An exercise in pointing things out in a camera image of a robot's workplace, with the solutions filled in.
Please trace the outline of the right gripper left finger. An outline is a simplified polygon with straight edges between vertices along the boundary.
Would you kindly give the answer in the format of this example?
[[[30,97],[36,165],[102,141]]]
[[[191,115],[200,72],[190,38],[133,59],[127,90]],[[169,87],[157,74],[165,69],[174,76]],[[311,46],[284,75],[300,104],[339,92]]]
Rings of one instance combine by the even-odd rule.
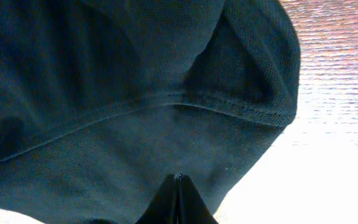
[[[175,175],[167,175],[146,211],[135,224],[177,224],[177,197]]]

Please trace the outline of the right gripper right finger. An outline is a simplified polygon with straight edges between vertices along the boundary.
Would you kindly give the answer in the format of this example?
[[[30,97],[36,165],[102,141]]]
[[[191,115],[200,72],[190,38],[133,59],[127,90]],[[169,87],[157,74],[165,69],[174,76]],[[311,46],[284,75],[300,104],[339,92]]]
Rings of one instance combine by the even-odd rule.
[[[177,221],[179,224],[218,224],[188,175],[177,177]]]

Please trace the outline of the black t-shirt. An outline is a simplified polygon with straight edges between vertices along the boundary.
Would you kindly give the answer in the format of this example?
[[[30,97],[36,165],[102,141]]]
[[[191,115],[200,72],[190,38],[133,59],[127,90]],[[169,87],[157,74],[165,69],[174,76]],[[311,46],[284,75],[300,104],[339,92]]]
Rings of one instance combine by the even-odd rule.
[[[0,0],[0,208],[136,223],[167,175],[214,215],[296,115],[278,1]]]

